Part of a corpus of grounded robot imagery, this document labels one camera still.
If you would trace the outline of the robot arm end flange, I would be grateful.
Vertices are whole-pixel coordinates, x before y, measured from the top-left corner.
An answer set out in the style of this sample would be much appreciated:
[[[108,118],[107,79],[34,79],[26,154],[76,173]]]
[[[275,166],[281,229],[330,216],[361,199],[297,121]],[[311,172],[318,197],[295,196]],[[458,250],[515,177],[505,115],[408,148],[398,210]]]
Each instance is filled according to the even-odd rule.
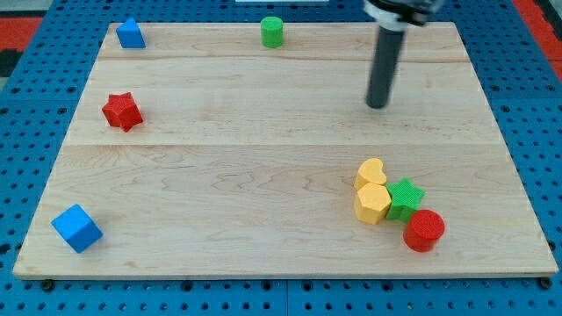
[[[444,3],[445,0],[364,0],[364,11],[379,26],[398,32],[410,25],[426,25]]]

